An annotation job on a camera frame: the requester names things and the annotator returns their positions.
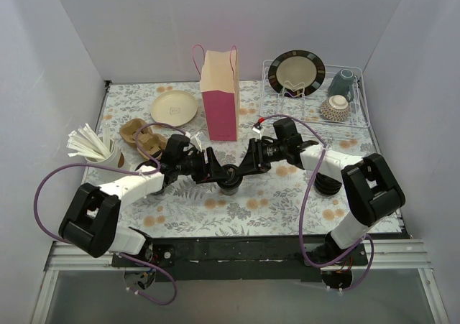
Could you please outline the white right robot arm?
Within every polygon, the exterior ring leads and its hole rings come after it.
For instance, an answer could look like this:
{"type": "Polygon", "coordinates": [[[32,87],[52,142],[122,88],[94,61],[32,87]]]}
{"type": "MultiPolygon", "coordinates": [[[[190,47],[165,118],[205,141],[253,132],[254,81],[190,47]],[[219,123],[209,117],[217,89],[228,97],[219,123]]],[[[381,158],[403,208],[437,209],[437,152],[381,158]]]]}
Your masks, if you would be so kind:
{"type": "Polygon", "coordinates": [[[343,188],[349,212],[327,233],[322,245],[302,253],[315,266],[344,263],[372,227],[404,206],[405,194],[381,154],[360,157],[333,151],[320,136],[303,140],[297,130],[299,119],[281,114],[274,118],[276,137],[250,139],[235,174],[263,174],[273,162],[286,161],[312,173],[308,189],[329,193],[329,185],[343,188]]]}

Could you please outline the black printed coffee cup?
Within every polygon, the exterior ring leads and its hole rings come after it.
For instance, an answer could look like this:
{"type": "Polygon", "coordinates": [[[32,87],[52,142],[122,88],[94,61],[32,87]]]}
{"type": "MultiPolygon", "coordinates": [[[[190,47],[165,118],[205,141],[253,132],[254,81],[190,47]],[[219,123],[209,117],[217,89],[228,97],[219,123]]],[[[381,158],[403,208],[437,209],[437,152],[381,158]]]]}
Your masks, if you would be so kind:
{"type": "Polygon", "coordinates": [[[224,194],[224,195],[228,195],[228,196],[231,196],[231,195],[235,195],[238,193],[238,187],[232,187],[232,188],[223,188],[223,187],[220,187],[221,189],[221,192],[224,194]]]}

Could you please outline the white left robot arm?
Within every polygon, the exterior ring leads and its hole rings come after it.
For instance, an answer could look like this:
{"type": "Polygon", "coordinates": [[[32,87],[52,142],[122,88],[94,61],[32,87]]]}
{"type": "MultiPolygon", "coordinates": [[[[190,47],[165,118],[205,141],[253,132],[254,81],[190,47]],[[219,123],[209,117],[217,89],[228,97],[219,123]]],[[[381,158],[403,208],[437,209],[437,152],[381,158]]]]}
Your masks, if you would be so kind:
{"type": "Polygon", "coordinates": [[[173,134],[166,147],[154,154],[157,155],[159,170],[149,160],[138,166],[135,175],[99,186],[88,182],[81,185],[60,224],[59,236],[92,257],[107,251],[125,253],[135,265],[148,265],[153,250],[147,244],[147,235],[119,226],[121,209],[147,195],[160,193],[180,175],[192,177],[197,184],[230,179],[212,148],[200,151],[182,134],[173,134]]]}

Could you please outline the black plastic cup lid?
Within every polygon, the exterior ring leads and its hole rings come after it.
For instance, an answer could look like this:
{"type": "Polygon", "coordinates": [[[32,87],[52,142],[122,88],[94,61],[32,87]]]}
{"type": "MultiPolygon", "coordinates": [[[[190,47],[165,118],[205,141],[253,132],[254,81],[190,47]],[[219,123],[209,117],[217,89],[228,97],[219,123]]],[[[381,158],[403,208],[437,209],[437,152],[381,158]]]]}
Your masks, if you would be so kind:
{"type": "Polygon", "coordinates": [[[222,167],[228,177],[225,180],[219,180],[218,186],[223,190],[237,190],[242,183],[242,176],[237,175],[237,166],[227,164],[222,167]]]}

